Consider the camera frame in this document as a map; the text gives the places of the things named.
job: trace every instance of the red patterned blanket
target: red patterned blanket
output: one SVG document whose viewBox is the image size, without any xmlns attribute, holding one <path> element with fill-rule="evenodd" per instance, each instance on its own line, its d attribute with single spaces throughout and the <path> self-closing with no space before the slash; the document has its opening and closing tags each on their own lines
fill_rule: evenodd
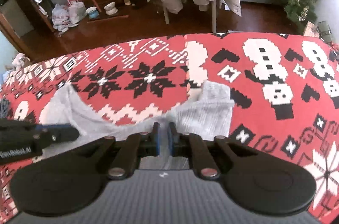
<svg viewBox="0 0 339 224">
<path fill-rule="evenodd" d="M 43 108 L 71 83 L 100 116 L 122 125 L 166 112 L 206 79 L 231 88 L 230 138 L 310 171 L 317 192 L 309 212 L 330 223 L 339 212 L 339 65 L 317 38 L 217 33 L 114 44 L 15 71 L 1 95 L 11 102 L 8 118 L 43 123 Z M 0 223 L 18 212 L 12 175 L 31 163 L 0 166 Z"/>
</svg>

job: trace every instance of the gray cloth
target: gray cloth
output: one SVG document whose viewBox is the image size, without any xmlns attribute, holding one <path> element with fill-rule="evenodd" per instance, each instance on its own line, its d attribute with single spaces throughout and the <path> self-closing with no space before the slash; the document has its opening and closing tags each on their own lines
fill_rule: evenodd
<svg viewBox="0 0 339 224">
<path fill-rule="evenodd" d="M 82 146 L 106 135 L 117 141 L 142 131 L 151 132 L 153 123 L 160 123 L 160 156 L 141 160 L 140 168 L 181 169 L 187 168 L 187 160 L 171 157 L 168 149 L 167 129 L 169 122 L 175 122 L 178 132 L 199 134 L 204 140 L 214 136 L 228 136 L 234 101 L 226 85 L 206 81 L 196 100 L 172 108 L 161 116 L 145 119 L 133 125 L 116 126 L 105 121 L 91 107 L 84 104 L 71 84 L 60 88 L 45 107 L 44 124 L 69 123 L 79 130 L 80 136 L 74 142 L 52 145 L 43 150 L 43 158 Z"/>
</svg>

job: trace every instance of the snowflake pattern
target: snowflake pattern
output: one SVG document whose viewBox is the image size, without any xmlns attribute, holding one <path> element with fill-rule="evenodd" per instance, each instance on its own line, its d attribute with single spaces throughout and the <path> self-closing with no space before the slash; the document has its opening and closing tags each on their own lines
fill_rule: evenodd
<svg viewBox="0 0 339 224">
<path fill-rule="evenodd" d="M 68 56 L 61 56 L 59 58 L 53 58 L 45 62 L 46 69 L 39 75 L 40 82 L 43 82 L 47 78 L 51 81 L 55 79 L 57 75 L 61 75 L 60 65 L 68 58 Z"/>
<path fill-rule="evenodd" d="M 76 72 L 76 73 L 71 77 L 71 79 L 70 79 L 70 82 L 72 83 L 72 86 L 73 86 L 74 90 L 77 91 L 77 92 L 80 92 L 80 88 L 79 88 L 79 86 L 78 86 L 77 83 L 78 83 L 83 77 L 85 77 L 85 75 L 80 75 L 80 74 L 81 74 L 81 71 L 82 71 L 82 70 Z"/>
<path fill-rule="evenodd" d="M 18 79 L 19 84 L 22 84 L 23 82 L 27 84 L 29 80 L 33 79 L 32 73 L 35 67 L 37 67 L 37 64 L 27 66 L 23 69 L 23 74 Z"/>
<path fill-rule="evenodd" d="M 159 62 L 150 71 L 150 66 L 141 62 L 139 69 L 128 71 L 133 80 L 127 87 L 126 90 L 134 90 L 134 98 L 137 98 L 143 92 L 147 90 L 148 84 L 150 84 L 150 91 L 152 94 L 157 95 L 159 98 L 162 97 L 162 91 L 164 88 L 175 87 L 175 84 L 168 78 L 159 78 L 168 76 L 176 67 L 165 67 L 165 60 Z"/>
<path fill-rule="evenodd" d="M 13 71 L 9 74 L 9 76 L 7 77 L 7 80 L 6 80 L 6 87 L 11 86 L 12 83 L 15 82 L 15 80 L 16 80 L 15 76 L 16 76 L 17 73 L 18 73 L 17 71 Z"/>
<path fill-rule="evenodd" d="M 223 39 L 224 37 L 226 37 L 229 34 L 230 33 L 215 33 L 215 34 L 212 34 L 212 35 L 219 37 L 220 39 Z"/>
<path fill-rule="evenodd" d="M 327 157 L 319 154 L 313 149 L 313 163 L 304 166 L 316 180 L 316 195 L 313 200 L 313 210 L 319 205 L 326 192 L 334 196 L 338 194 L 339 171 L 336 169 L 339 165 L 339 154 L 335 141 L 333 141 L 331 150 Z"/>
<path fill-rule="evenodd" d="M 120 90 L 119 84 L 114 79 L 120 77 L 125 71 L 116 71 L 117 65 L 113 68 L 109 69 L 105 74 L 105 71 L 99 67 L 95 74 L 87 75 L 90 80 L 92 81 L 82 92 L 88 92 L 88 99 L 93 97 L 96 93 L 98 93 L 100 87 L 101 92 L 100 94 L 108 99 L 111 91 Z"/>
</svg>

